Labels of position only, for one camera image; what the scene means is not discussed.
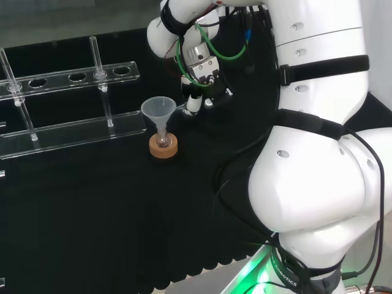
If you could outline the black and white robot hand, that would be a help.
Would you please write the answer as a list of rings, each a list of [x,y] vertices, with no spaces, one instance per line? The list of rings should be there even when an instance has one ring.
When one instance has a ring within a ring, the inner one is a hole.
[[[204,108],[212,110],[233,99],[233,90],[215,56],[188,67],[190,77],[206,87],[197,86],[185,76],[181,77],[184,98],[182,113],[193,117]]]

